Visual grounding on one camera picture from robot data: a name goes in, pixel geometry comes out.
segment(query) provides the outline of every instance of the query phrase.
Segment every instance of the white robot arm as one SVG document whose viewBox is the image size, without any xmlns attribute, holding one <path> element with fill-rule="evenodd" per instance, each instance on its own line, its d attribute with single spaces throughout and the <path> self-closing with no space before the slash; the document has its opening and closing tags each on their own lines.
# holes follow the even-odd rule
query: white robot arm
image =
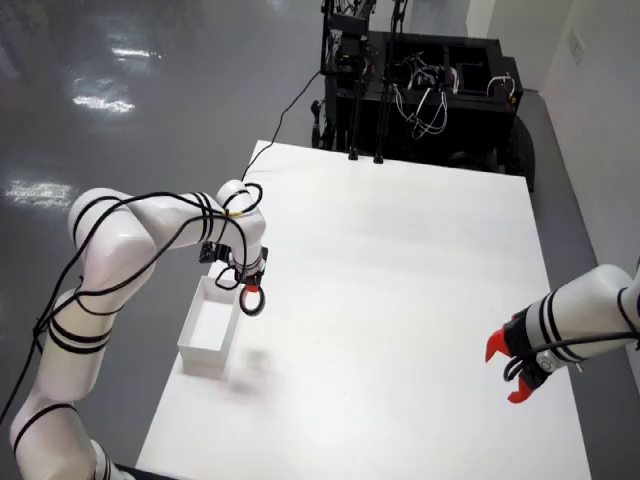
<svg viewBox="0 0 640 480">
<path fill-rule="evenodd" d="M 73 402 L 93 388 L 117 313 L 167 249 L 213 241 L 237 282 L 261 295 L 259 308 L 242 305 L 243 310 L 260 312 L 266 255 L 258 203 L 238 180 L 226 183 L 215 199 L 204 193 L 133 198 L 94 189 L 76 200 L 69 231 L 82 252 L 82 284 L 58 298 L 35 384 L 11 425 L 11 445 L 25 480 L 131 478 L 90 440 Z"/>
<path fill-rule="evenodd" d="M 640 270 L 632 280 L 602 265 L 513 315 L 487 343 L 485 360 L 496 352 L 513 357 L 505 380 L 518 377 L 521 403 L 555 370 L 640 341 Z"/>
</svg>

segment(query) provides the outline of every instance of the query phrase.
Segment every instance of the white table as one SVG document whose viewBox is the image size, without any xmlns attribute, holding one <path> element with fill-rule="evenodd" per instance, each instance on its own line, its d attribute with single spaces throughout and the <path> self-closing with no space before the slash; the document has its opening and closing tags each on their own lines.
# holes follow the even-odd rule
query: white table
<svg viewBox="0 0 640 480">
<path fill-rule="evenodd" d="M 138 468 L 590 478 L 567 371 L 512 405 L 506 358 L 484 363 L 489 335 L 549 290 L 523 179 L 276 144 L 248 180 L 265 191 L 267 307 L 240 319 L 220 380 L 178 356 Z"/>
</svg>

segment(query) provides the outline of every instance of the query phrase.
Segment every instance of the glossy floor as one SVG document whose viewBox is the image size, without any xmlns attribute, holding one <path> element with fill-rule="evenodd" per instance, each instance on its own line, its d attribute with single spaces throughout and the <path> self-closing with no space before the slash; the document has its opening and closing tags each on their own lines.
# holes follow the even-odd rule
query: glossy floor
<svg viewBox="0 0 640 480">
<path fill-rule="evenodd" d="M 416 30 L 463 33 L 468 0 L 416 1 Z M 240 175 L 255 141 L 271 136 L 317 71 L 321 18 L 320 0 L 7 0 L 0 22 L 4 401 L 17 376 L 8 366 L 22 362 L 30 327 L 73 254 L 66 212 L 74 198 L 96 186 L 214 193 Z M 316 81 L 280 141 L 308 145 L 309 105 L 321 96 Z M 593 253 L 544 103 L 528 96 L 521 115 L 538 153 L 533 204 L 557 287 L 592 267 Z M 205 272 L 197 255 L 163 258 L 118 316 L 99 381 L 79 404 L 89 432 L 118 462 L 135 464 L 151 423 Z M 574 378 L 595 479 L 635 478 L 640 402 L 630 375 L 615 352 Z M 0 430 L 0 476 L 14 480 L 7 429 L 8 422 Z"/>
</svg>

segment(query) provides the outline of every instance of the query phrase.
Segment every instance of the open box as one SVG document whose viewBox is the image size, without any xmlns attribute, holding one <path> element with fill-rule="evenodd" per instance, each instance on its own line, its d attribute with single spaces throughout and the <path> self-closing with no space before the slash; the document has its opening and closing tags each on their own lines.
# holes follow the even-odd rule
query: open box
<svg viewBox="0 0 640 480">
<path fill-rule="evenodd" d="M 223 367 L 227 361 L 233 334 L 240 316 L 240 289 L 218 288 L 215 277 L 201 277 L 187 319 L 178 339 L 185 366 Z M 223 278 L 223 284 L 232 283 Z"/>
</svg>

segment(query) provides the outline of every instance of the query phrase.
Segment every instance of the black band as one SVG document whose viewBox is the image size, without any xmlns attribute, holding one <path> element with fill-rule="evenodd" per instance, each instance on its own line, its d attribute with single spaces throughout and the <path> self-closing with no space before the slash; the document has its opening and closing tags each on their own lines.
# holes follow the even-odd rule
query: black band
<svg viewBox="0 0 640 480">
<path fill-rule="evenodd" d="M 80 298 L 76 298 L 76 302 L 78 302 L 78 305 L 80 306 L 81 309 L 83 309 L 89 315 L 95 315 L 96 317 L 108 317 L 109 315 L 115 315 L 116 313 L 118 313 L 120 310 L 124 308 L 124 305 L 123 305 L 119 309 L 114 310 L 112 312 L 94 312 L 92 310 L 89 310 L 87 307 L 85 307 L 84 304 L 80 301 Z"/>
<path fill-rule="evenodd" d="M 640 340 L 640 332 L 638 332 L 638 329 L 636 328 L 636 326 L 631 322 L 631 320 L 629 319 L 629 316 L 627 315 L 627 312 L 624 311 L 624 307 L 622 306 L 622 293 L 626 290 L 626 288 L 621 289 L 618 292 L 618 310 L 620 310 L 620 313 L 622 314 L 622 318 L 624 318 L 624 321 L 627 323 L 627 326 L 629 327 L 629 330 L 631 330 L 632 333 L 635 333 L 638 335 L 638 340 Z"/>
<path fill-rule="evenodd" d="M 562 337 L 560 336 L 560 332 L 558 331 L 558 326 L 556 325 L 556 320 L 553 316 L 553 297 L 556 296 L 556 291 L 554 291 L 550 296 L 549 296 L 549 309 L 547 312 L 547 316 L 549 317 L 549 326 L 551 327 L 551 331 L 553 332 L 553 335 L 556 337 L 556 341 L 557 342 L 561 342 L 562 341 Z M 580 355 L 577 355 L 575 353 L 573 353 L 569 347 L 560 347 L 560 349 L 562 350 L 563 353 L 565 353 L 567 355 L 567 357 L 571 357 L 574 362 L 582 362 L 585 359 L 582 358 Z"/>
<path fill-rule="evenodd" d="M 93 200 L 91 200 L 89 203 L 87 203 L 84 208 L 82 210 L 80 210 L 80 213 L 78 214 L 78 216 L 76 217 L 76 221 L 73 224 L 73 243 L 75 244 L 75 246 L 78 246 L 78 242 L 76 242 L 76 232 L 78 231 L 78 226 L 80 225 L 80 220 L 82 220 L 82 217 L 84 217 L 84 214 L 87 213 L 89 211 L 89 209 L 91 207 L 93 207 L 94 205 L 104 201 L 104 200 L 115 200 L 116 202 L 119 202 L 121 199 L 118 197 L 114 197 L 112 195 L 107 195 L 104 197 L 98 197 L 98 198 L 94 198 Z"/>
<path fill-rule="evenodd" d="M 191 195 L 196 197 L 196 200 L 198 201 L 198 204 L 200 205 L 200 211 L 202 212 L 202 216 L 205 216 L 207 214 L 207 212 L 204 209 L 204 202 L 200 198 L 200 194 L 196 193 L 196 192 L 192 192 Z M 207 234 L 207 221 L 206 220 L 202 220 L 202 235 L 200 235 L 200 240 L 198 240 L 198 243 L 200 243 L 202 240 L 204 240 L 204 237 L 205 237 L 206 234 Z"/>
<path fill-rule="evenodd" d="M 542 299 L 542 302 L 540 303 L 540 312 L 539 312 L 540 330 L 542 331 L 542 336 L 544 337 L 544 341 L 546 343 L 551 343 L 551 337 L 549 336 L 549 332 L 547 332 L 547 326 L 544 324 L 544 307 L 546 306 L 547 300 L 549 299 L 550 296 L 551 294 L 547 295 Z M 551 348 L 550 350 L 553 352 L 555 356 L 557 356 L 563 362 L 570 363 L 570 360 L 565 359 L 564 356 L 560 355 L 555 348 Z"/>
<path fill-rule="evenodd" d="M 222 209 L 226 210 L 227 206 L 231 203 L 231 201 L 236 198 L 238 195 L 242 195 L 243 193 L 249 193 L 249 190 L 246 189 L 242 189 L 242 190 L 238 190 L 237 192 L 232 193 L 231 195 L 229 195 L 229 198 L 227 198 L 224 203 L 222 204 Z"/>
<path fill-rule="evenodd" d="M 57 321 L 55 318 L 51 319 L 51 323 L 52 325 L 55 327 L 56 331 L 62 335 L 64 338 L 66 338 L 67 340 L 71 340 L 73 342 L 77 342 L 77 343 L 98 343 L 101 342 L 102 340 L 106 340 L 109 335 L 111 335 L 111 329 L 109 329 L 108 332 L 103 333 L 102 335 L 96 335 L 95 337 L 83 337 L 80 335 L 76 335 L 74 333 L 69 332 L 68 330 L 65 330 Z"/>
<path fill-rule="evenodd" d="M 549 298 L 549 295 L 544 297 L 542 299 L 542 302 L 540 302 L 540 310 L 538 311 L 538 320 L 540 321 L 540 331 L 542 332 L 542 336 L 544 337 L 545 343 L 551 343 L 551 337 L 549 337 L 549 334 L 547 333 L 547 327 L 544 324 L 544 307 L 547 304 L 547 298 Z"/>
<path fill-rule="evenodd" d="M 211 234 L 213 233 L 213 212 L 211 211 L 213 210 L 213 208 L 211 208 L 211 202 L 209 201 L 207 195 L 205 195 L 204 193 L 200 193 L 200 195 L 202 195 L 202 198 L 204 198 L 204 201 L 207 204 L 207 208 L 209 208 L 206 213 L 207 218 L 209 219 L 209 230 L 207 231 L 207 236 L 205 237 L 207 240 L 209 240 L 209 237 L 211 237 Z"/>
<path fill-rule="evenodd" d="M 15 456 L 16 452 L 18 451 L 18 444 L 20 443 L 20 440 L 22 440 L 22 437 L 24 436 L 25 433 L 27 433 L 27 430 L 29 430 L 31 425 L 36 423 L 39 419 L 44 417 L 47 413 L 53 412 L 54 410 L 60 410 L 61 408 L 68 408 L 69 410 L 73 410 L 74 412 L 76 412 L 76 414 L 78 413 L 78 411 L 76 410 L 76 407 L 74 407 L 70 403 L 54 403 L 53 405 L 49 405 L 48 407 L 43 408 L 38 413 L 36 413 L 33 417 L 31 417 L 29 421 L 25 423 L 24 426 L 20 429 L 20 432 L 16 437 L 16 443 L 13 444 L 13 455 Z"/>
<path fill-rule="evenodd" d="M 109 340 L 107 340 L 106 342 L 101 343 L 100 345 L 96 345 L 94 347 L 76 347 L 74 345 L 69 345 L 64 340 L 59 338 L 56 335 L 55 330 L 53 330 L 52 328 L 49 329 L 49 336 L 51 337 L 51 340 L 53 340 L 53 343 L 55 343 L 61 349 L 69 353 L 75 353 L 77 355 L 90 355 L 92 353 L 99 352 L 100 350 L 102 350 L 104 347 L 107 346 L 107 343 L 109 343 Z"/>
</svg>

